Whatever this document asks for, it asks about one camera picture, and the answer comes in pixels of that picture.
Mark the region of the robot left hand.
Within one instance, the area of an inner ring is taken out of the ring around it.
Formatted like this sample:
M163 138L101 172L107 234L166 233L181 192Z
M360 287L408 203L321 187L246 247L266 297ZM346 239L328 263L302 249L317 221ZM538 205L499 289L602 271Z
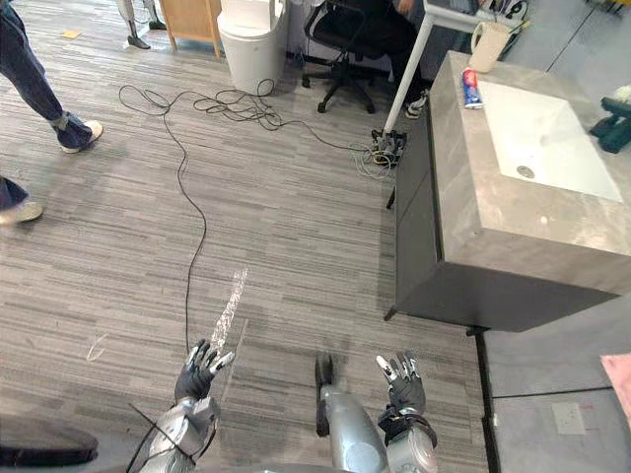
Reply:
M231 364L234 358L234 352L220 357L208 341L201 339L189 352L176 380L175 402L205 398L218 372Z

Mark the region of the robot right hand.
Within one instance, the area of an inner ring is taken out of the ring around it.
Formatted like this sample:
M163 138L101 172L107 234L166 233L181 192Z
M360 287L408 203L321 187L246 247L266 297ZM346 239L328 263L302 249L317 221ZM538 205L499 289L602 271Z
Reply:
M400 415L423 415L426 394L414 353L399 351L390 361L377 355L376 362L386 378L389 405L394 411Z

